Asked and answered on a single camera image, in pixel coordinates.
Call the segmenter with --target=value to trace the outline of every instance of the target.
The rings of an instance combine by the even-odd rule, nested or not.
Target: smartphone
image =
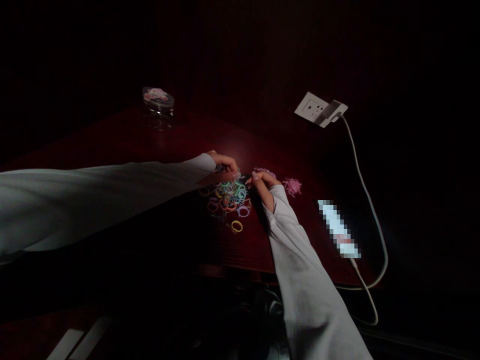
[[[325,220],[330,231],[330,238],[336,245],[340,256],[359,259],[361,257],[360,250],[345,226],[345,221],[338,214],[337,207],[330,200],[315,200],[315,203],[319,214]]]

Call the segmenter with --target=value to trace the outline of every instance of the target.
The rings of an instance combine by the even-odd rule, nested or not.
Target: cable
[[[373,313],[375,315],[375,320],[373,322],[362,320],[362,319],[360,319],[356,316],[352,316],[352,318],[355,318],[355,319],[357,319],[358,321],[360,321],[364,324],[375,326],[379,323],[379,313],[377,312],[377,308],[375,307],[374,299],[372,299],[372,295],[370,294],[369,287],[365,283],[362,275],[360,275],[359,267],[357,266],[357,263],[355,262],[355,259],[351,258],[350,262],[353,265],[353,268],[355,269],[356,274],[358,275],[361,283],[363,284],[363,288],[366,290],[366,294],[368,295],[368,298],[370,299],[371,307],[373,308]]]
[[[343,289],[343,290],[363,290],[365,289],[368,293],[368,297],[370,298],[371,304],[373,306],[373,310],[375,312],[375,318],[376,322],[378,322],[378,315],[377,315],[377,309],[375,308],[374,301],[372,300],[372,296],[370,295],[370,288],[373,288],[375,285],[377,285],[380,280],[384,277],[385,271],[387,271],[387,266],[389,264],[389,254],[387,253],[387,246],[385,245],[385,239],[384,239],[384,233],[382,232],[382,227],[380,226],[379,218],[377,217],[377,213],[375,212],[374,204],[372,203],[372,198],[370,197],[369,191],[367,190],[367,187],[365,186],[364,178],[362,177],[362,173],[360,172],[360,167],[359,167],[359,161],[357,159],[357,151],[355,150],[355,144],[354,144],[354,138],[352,137],[352,133],[350,132],[350,127],[349,124],[347,123],[347,119],[345,119],[345,116],[340,116],[343,121],[345,122],[346,129],[348,130],[348,135],[350,136],[350,141],[351,141],[351,147],[353,148],[353,156],[355,157],[355,165],[356,165],[356,170],[358,171],[358,176],[360,177],[361,185],[363,186],[363,190],[365,190],[366,197],[368,198],[368,202],[370,203],[370,208],[371,212],[373,213],[373,217],[375,218],[376,226],[378,228],[378,233],[380,234],[380,240],[381,240],[381,245],[383,247],[383,255],[384,255],[384,262],[383,262],[383,267],[381,268],[380,274],[378,277],[375,279],[374,282],[372,282],[370,285],[366,285],[364,280],[362,279],[362,276],[360,275],[359,269],[357,267],[357,263],[355,262],[354,259],[350,259],[352,261],[352,265],[356,270],[356,273],[358,274],[358,277],[360,278],[361,283],[363,284],[364,287],[343,287],[343,286],[335,286],[337,289]]]

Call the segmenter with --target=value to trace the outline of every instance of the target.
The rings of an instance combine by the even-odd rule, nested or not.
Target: white long-sleeve shirt
[[[0,261],[63,247],[199,188],[208,154],[181,163],[0,173]],[[283,186],[264,208],[293,359],[371,359],[340,294],[290,207]]]

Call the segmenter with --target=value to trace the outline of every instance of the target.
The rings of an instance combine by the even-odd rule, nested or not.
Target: hand
[[[273,185],[282,185],[282,183],[268,172],[260,171],[259,173],[256,173],[255,171],[252,171],[251,178],[246,181],[246,184],[253,184],[258,195],[260,195],[261,202],[265,205],[268,211],[273,214],[275,210],[275,202],[274,196],[270,193],[269,188]]]
[[[197,184],[207,186],[216,183],[226,183],[238,179],[241,176],[237,162],[233,157],[220,155],[215,150],[209,151],[207,154],[211,156],[215,164],[223,165],[223,172],[212,173],[204,177]]]

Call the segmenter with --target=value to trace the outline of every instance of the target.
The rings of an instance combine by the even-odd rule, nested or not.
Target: electrical socket
[[[301,103],[296,108],[295,114],[314,123],[328,105],[328,102],[308,91]]]

